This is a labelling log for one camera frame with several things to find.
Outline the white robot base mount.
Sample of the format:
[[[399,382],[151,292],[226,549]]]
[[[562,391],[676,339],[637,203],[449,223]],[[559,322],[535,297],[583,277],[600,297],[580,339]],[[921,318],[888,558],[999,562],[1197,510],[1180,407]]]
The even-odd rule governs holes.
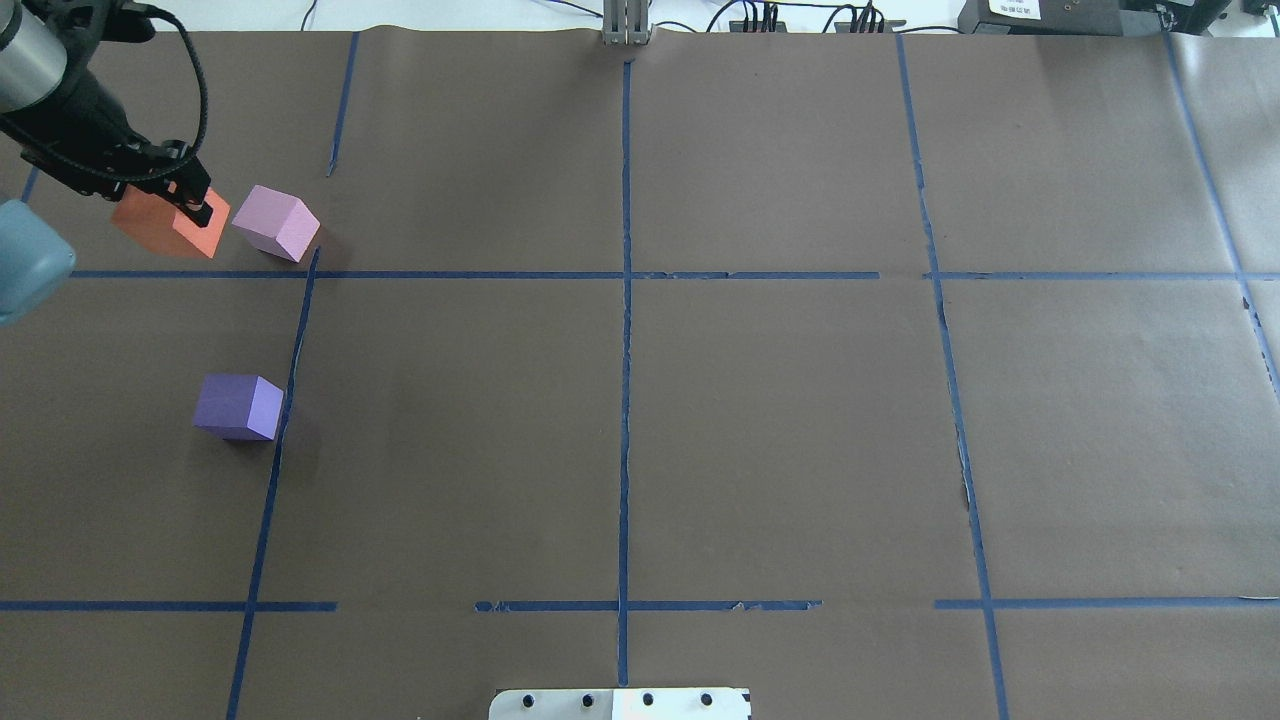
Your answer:
[[[489,719],[751,719],[748,689],[657,687],[511,689],[490,702]]]

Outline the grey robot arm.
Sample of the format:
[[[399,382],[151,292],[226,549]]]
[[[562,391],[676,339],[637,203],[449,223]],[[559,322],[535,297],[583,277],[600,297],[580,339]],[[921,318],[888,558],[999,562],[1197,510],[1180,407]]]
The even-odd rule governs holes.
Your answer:
[[[3,133],[20,158],[78,195],[113,202],[113,224],[150,252],[212,258],[230,208],[198,159],[209,85],[182,22],[137,1],[5,1],[1,19]],[[104,42],[152,40],[156,20],[177,31],[195,73],[191,141],[146,138],[90,67]]]

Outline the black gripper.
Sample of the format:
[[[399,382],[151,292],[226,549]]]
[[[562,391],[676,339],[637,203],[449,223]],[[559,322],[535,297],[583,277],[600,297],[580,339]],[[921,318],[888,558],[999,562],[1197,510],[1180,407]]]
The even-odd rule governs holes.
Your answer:
[[[145,44],[156,31],[132,1],[5,1],[3,131],[22,156],[74,191],[119,199],[125,178],[159,173],[150,193],[198,228],[212,224],[210,176],[195,147],[152,145],[90,69],[101,42]]]

